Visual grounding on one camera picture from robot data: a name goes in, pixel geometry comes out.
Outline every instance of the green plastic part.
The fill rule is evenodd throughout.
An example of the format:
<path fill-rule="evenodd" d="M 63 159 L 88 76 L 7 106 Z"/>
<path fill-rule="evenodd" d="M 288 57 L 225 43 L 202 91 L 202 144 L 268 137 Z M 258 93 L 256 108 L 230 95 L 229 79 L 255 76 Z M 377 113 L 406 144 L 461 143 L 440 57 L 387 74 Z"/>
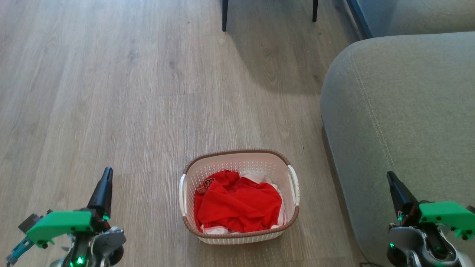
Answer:
<path fill-rule="evenodd" d="M 432 202 L 419 204 L 422 213 L 419 223 L 448 225 L 455 229 L 455 237 L 471 239 L 475 231 L 475 213 L 457 202 Z"/>
<path fill-rule="evenodd" d="M 72 232 L 92 232 L 89 211 L 53 211 L 39 220 L 28 232 L 38 247 L 53 243 L 53 238 Z"/>

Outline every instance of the brown basket rim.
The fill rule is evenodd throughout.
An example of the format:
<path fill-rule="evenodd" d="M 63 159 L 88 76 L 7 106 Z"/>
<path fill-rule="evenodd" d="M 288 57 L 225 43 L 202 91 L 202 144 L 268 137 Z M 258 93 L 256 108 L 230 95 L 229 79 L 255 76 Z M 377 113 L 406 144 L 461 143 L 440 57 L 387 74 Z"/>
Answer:
<path fill-rule="evenodd" d="M 221 151 L 221 152 L 217 152 L 217 153 L 209 153 L 209 154 L 205 154 L 203 156 L 197 157 L 194 160 L 192 160 L 190 163 L 188 163 L 188 165 L 183 170 L 183 174 L 186 175 L 188 173 L 188 170 L 190 169 L 190 167 L 195 162 L 197 162 L 199 160 L 214 157 L 214 156 L 221 156 L 221 155 L 227 155 L 227 154 L 237 154 L 237 153 L 269 153 L 269 154 L 273 154 L 273 155 L 279 157 L 283 162 L 285 162 L 285 164 L 287 166 L 290 165 L 290 162 L 287 160 L 287 158 L 284 155 L 282 155 L 281 153 L 279 153 L 277 151 L 274 151 L 274 150 L 269 150 L 269 149 L 237 149 L 237 150 Z M 186 216 L 183 216 L 183 223 L 185 224 L 186 228 L 188 228 L 188 230 L 191 233 L 193 233 L 194 235 L 196 235 L 200 238 L 248 238 L 248 237 L 255 237 L 255 236 L 262 236 L 262 235 L 277 233 L 277 232 L 286 230 L 287 228 L 289 228 L 295 222 L 295 220 L 297 220 L 299 210 L 300 210 L 300 207 L 299 207 L 299 205 L 297 205 L 295 207 L 294 214 L 293 214 L 292 218 L 289 221 L 287 221 L 287 223 L 284 224 L 283 226 L 280 226 L 280 227 L 274 228 L 274 229 L 268 229 L 268 230 L 263 230 L 263 231 L 250 232 L 250 233 L 211 235 L 211 234 L 201 233 L 198 229 L 194 229 L 193 227 L 191 227 L 191 224 L 188 221 L 188 218 L 186 218 Z"/>

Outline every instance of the gray sofa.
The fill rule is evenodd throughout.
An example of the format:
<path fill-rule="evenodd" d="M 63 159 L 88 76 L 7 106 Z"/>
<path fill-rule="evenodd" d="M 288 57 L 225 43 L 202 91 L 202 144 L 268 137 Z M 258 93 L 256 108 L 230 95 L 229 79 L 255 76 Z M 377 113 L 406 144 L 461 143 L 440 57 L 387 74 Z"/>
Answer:
<path fill-rule="evenodd" d="M 354 43 L 332 63 L 320 106 L 369 261 L 391 266 L 386 234 L 396 218 L 387 171 L 420 200 L 475 205 L 475 32 Z M 475 260 L 475 242 L 455 244 Z"/>
<path fill-rule="evenodd" d="M 475 0 L 349 0 L 368 37 L 475 31 Z"/>

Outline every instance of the laundry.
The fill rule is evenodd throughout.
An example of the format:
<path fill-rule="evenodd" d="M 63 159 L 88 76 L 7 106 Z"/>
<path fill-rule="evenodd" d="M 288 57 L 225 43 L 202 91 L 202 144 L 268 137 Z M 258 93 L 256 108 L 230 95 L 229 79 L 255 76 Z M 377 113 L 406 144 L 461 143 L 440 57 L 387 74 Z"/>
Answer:
<path fill-rule="evenodd" d="M 221 171 L 195 191 L 196 226 L 207 234 L 245 233 L 285 224 L 279 188 L 265 173 Z"/>

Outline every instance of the beige basket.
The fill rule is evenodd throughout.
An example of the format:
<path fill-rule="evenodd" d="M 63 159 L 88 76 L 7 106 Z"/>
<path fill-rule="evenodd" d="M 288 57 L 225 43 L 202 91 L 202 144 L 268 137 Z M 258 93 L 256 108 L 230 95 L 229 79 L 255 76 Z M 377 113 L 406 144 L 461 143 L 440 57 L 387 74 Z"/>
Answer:
<path fill-rule="evenodd" d="M 282 193 L 287 223 L 275 229 L 250 233 L 225 235 L 201 233 L 196 227 L 193 212 L 195 190 L 208 176 L 222 170 L 237 172 L 252 170 L 267 173 Z M 239 150 L 205 155 L 193 160 L 186 167 L 180 180 L 180 209 L 183 222 L 188 230 L 208 244 L 246 244 L 276 238 L 297 219 L 299 201 L 300 190 L 294 169 L 283 155 L 270 150 Z"/>

